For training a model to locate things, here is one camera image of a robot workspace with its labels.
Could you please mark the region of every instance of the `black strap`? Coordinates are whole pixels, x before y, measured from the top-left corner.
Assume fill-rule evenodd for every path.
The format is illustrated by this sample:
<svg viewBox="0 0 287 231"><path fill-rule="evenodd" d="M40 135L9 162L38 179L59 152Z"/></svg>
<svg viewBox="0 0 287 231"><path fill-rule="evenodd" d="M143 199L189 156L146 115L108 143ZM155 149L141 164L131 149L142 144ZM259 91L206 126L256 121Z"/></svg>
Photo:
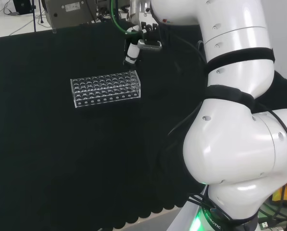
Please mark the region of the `black strap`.
<svg viewBox="0 0 287 231"><path fill-rule="evenodd" d="M225 53L210 60L207 63L205 70L208 74L222 66L257 59L268 59L275 62L274 50L264 47L256 47Z"/></svg>
<svg viewBox="0 0 287 231"><path fill-rule="evenodd" d="M240 103L250 110L254 108L255 100L252 95L242 92L240 89L223 85L211 85L205 91L205 99L220 99Z"/></svg>
<svg viewBox="0 0 287 231"><path fill-rule="evenodd" d="M202 212L209 225L215 231L255 231L259 221L258 212L252 217L243 220L224 220L205 208L202 208Z"/></svg>

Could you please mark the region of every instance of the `black band on robot arm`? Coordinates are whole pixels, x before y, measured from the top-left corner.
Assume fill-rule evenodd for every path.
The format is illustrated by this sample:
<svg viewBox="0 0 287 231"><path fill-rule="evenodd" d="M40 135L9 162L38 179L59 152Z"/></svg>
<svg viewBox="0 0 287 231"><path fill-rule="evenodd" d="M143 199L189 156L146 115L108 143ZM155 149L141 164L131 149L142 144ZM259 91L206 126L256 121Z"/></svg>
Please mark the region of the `black band on robot arm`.
<svg viewBox="0 0 287 231"><path fill-rule="evenodd" d="M274 50L265 47L255 47L225 53L211 59L207 63L205 71L208 74L222 66L257 59L268 59L275 62Z"/></svg>
<svg viewBox="0 0 287 231"><path fill-rule="evenodd" d="M205 99L228 100L240 103L248 107L251 111L255 106L252 95L242 92L240 89L224 85L211 85L205 91Z"/></svg>

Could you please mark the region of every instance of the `green led light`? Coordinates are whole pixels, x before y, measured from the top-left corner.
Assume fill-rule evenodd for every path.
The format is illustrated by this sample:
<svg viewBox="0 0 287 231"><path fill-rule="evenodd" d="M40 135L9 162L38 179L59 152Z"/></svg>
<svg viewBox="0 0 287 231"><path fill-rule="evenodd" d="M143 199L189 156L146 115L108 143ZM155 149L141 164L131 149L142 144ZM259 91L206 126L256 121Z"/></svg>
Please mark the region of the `green led light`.
<svg viewBox="0 0 287 231"><path fill-rule="evenodd" d="M201 221L200 221L200 213L198 213L198 215L196 216L196 218L193 220L189 231L198 231L199 228L201 227Z"/></svg>

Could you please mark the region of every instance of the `white wall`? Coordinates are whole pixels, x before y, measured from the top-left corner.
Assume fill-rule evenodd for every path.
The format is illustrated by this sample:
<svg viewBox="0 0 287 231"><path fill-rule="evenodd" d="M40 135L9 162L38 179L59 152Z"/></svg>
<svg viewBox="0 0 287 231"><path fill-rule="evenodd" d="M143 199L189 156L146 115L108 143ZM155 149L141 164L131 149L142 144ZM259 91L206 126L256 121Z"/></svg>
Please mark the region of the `white wall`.
<svg viewBox="0 0 287 231"><path fill-rule="evenodd" d="M275 69L287 79L287 0L261 0L275 52Z"/></svg>

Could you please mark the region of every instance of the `white floor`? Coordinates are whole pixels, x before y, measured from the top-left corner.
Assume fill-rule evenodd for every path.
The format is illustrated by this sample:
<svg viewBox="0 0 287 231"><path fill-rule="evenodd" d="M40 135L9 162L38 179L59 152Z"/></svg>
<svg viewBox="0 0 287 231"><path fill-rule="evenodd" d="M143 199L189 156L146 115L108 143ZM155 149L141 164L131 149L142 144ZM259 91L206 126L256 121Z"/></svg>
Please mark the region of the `white floor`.
<svg viewBox="0 0 287 231"><path fill-rule="evenodd" d="M0 0L0 10L3 9L4 5L7 2L8 2L8 0ZM38 0L35 0L35 5L37 7L35 9L36 16L39 16L40 11L39 11L39 6L38 6ZM16 12L13 0L11 0L8 3L7 8L10 9L12 12ZM44 21L44 23L42 23L42 25L50 26L48 24L45 16L43 18L43 21ZM37 31L51 30L51 28L46 28L46 27L40 26L37 22L38 22L38 19L36 19L36 30ZM20 29L19 31L15 32L14 35L34 32L33 15L32 14L10 16L10 15L5 15L3 13L3 11L0 12L0 37L9 36L12 32L18 30L19 28L21 28L24 25L26 25L26 26L24 28Z"/></svg>

